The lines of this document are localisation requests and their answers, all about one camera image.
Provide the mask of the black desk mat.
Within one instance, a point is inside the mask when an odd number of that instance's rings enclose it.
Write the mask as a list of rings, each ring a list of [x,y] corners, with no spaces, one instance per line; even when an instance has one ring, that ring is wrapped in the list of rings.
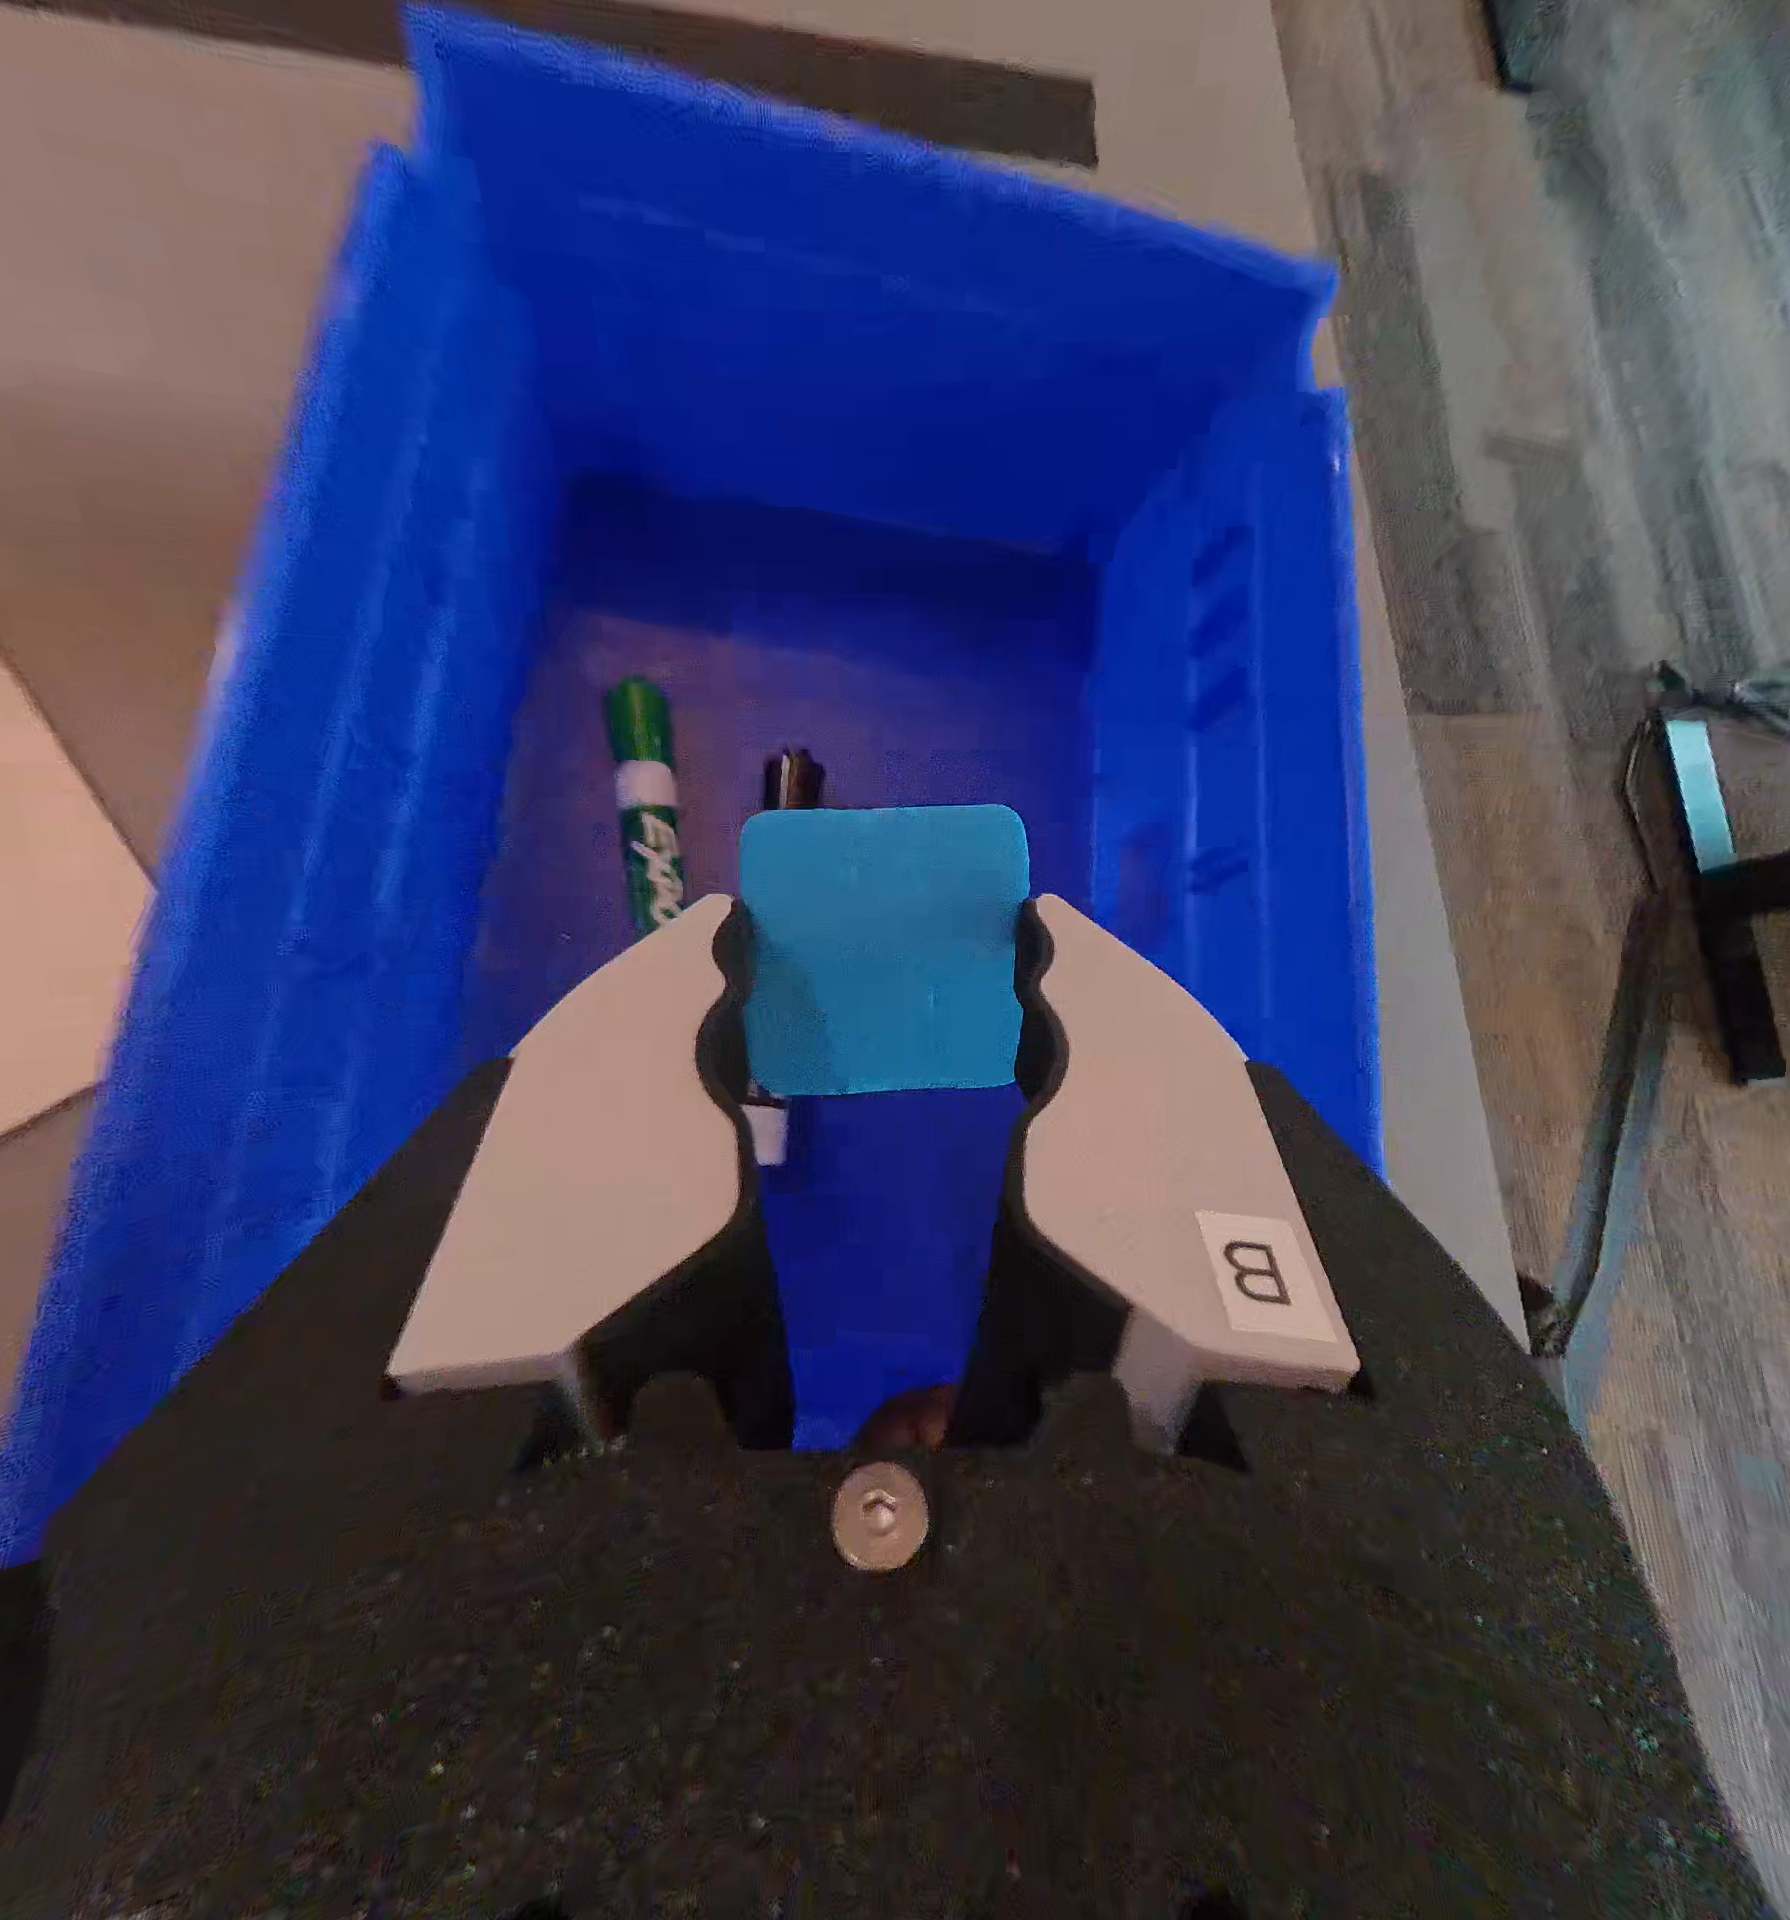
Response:
[[[1100,165],[1096,88],[1076,75],[667,3],[458,2],[456,10],[939,148],[1082,170]],[[404,7],[393,2],[19,2],[19,13],[362,65],[407,64]]]

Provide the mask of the black table leg frame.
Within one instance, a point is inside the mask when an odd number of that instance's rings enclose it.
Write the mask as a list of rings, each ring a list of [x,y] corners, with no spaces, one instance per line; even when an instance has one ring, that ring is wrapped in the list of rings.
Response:
[[[1628,1265],[1657,1115],[1670,924],[1680,908],[1733,1082],[1769,1085],[1787,1070],[1755,927],[1790,913],[1790,851],[1739,851],[1716,721],[1790,742],[1790,662],[1724,686],[1657,662],[1621,748],[1612,789],[1642,882],[1603,1027],[1562,1253],[1548,1282],[1522,1277],[1532,1357],[1551,1372],[1586,1346],[1583,1326]]]

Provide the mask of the black dry-erase marker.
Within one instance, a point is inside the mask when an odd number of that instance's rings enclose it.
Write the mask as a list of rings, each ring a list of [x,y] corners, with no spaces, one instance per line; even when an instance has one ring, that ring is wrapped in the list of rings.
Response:
[[[815,810],[824,802],[826,769],[806,747],[784,747],[762,762],[761,810]],[[743,1113],[758,1167],[786,1165],[792,1107],[749,1079]]]

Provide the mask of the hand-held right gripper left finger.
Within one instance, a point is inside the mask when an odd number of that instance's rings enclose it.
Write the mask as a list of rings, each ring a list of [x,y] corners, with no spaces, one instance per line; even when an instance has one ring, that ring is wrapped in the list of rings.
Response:
[[[743,1112],[750,924],[716,892],[566,993],[512,1050],[385,1379],[539,1385],[583,1440],[703,1379],[734,1441],[794,1441],[795,1390]]]

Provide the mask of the blue plastic bin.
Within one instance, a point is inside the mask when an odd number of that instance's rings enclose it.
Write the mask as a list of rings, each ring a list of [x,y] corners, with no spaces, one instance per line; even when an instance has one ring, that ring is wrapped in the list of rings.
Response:
[[[411,10],[412,151],[334,258],[232,651],[0,1441],[0,1569],[99,1494],[183,1548],[549,1388],[385,1379],[515,1043],[634,935],[603,696],[672,715],[688,906],[762,761],[1004,804],[1052,892],[1383,1171],[1333,274],[487,18]],[[788,1099],[758,1167],[815,1480],[957,1392],[1024,1113]],[[1319,1249],[1319,1175],[1278,1144]],[[1344,1314],[1347,1257],[1321,1253]]]

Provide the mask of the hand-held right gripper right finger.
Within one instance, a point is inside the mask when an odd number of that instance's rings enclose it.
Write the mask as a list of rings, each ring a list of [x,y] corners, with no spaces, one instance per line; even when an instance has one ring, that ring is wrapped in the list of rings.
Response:
[[[961,1372],[961,1443],[1012,1447],[1076,1377],[1139,1441],[1212,1431],[1223,1385],[1343,1397],[1363,1363],[1243,1045],[1052,892],[1018,919],[1018,1117]]]

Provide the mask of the green dry-erase marker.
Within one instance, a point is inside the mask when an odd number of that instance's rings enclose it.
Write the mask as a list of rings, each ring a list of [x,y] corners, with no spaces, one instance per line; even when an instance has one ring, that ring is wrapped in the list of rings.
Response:
[[[688,906],[672,715],[651,681],[630,677],[607,689],[603,721],[613,757],[629,919],[634,935],[646,937]]]

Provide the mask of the blue whiteboard eraser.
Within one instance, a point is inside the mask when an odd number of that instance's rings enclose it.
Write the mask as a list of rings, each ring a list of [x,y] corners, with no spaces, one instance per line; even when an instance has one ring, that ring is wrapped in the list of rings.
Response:
[[[756,1082],[795,1099],[1012,1080],[1026,896],[1026,829],[1004,804],[754,815],[738,902]]]

